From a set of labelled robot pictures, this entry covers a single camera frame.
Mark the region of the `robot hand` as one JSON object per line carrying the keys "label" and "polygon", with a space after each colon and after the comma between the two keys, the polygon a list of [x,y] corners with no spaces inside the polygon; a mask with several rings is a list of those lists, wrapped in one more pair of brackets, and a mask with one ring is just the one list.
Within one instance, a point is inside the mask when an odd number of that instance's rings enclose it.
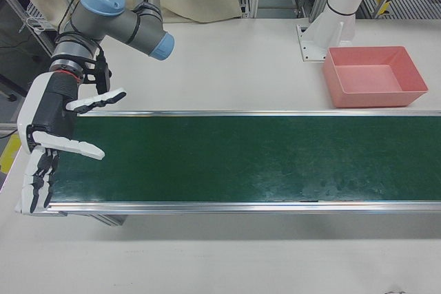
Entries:
{"label": "robot hand", "polygon": [[76,115],[114,104],[125,97],[126,91],[119,88],[79,99],[80,82],[70,72],[46,72],[35,78],[24,100],[17,119],[21,145],[30,155],[23,175],[21,204],[17,207],[24,215],[47,210],[61,151],[97,160],[105,156],[97,146],[72,139]]}

